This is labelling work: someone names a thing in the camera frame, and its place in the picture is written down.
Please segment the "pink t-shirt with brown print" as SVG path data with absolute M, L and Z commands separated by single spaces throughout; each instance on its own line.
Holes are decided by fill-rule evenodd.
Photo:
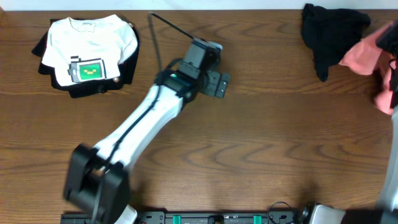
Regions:
M 393 109 L 391 108 L 392 91 L 390 91 L 391 68 L 396 66 L 391 62 L 392 54 L 384 51 L 376 45 L 377 39 L 384 31 L 390 28 L 393 22 L 390 21 L 377 31 L 361 39 L 355 44 L 339 62 L 342 66 L 349 67 L 354 73 L 358 75 L 372 75 L 378 71 L 382 78 L 381 92 L 374 97 L 374 102 L 380 111 L 391 115 Z

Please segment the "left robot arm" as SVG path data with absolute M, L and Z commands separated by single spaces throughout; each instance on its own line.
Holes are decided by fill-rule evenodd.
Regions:
M 160 71 L 147 96 L 108 137 L 71 154 L 63 191 L 65 200 L 88 214 L 88 223 L 134 223 L 130 206 L 130 171 L 157 133 L 197 93 L 222 98 L 230 75 L 215 69 L 222 47 L 191 45 L 185 58 Z

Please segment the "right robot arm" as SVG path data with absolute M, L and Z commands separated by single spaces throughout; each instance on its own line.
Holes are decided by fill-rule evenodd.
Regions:
M 387 63 L 390 70 L 387 76 L 388 92 L 391 93 L 387 106 L 393 111 L 392 148 L 376 208 L 341 210 L 319 203 L 310 203 L 297 214 L 297 223 L 397 223 L 397 21 L 377 33 L 375 45 L 381 51 L 392 55 Z

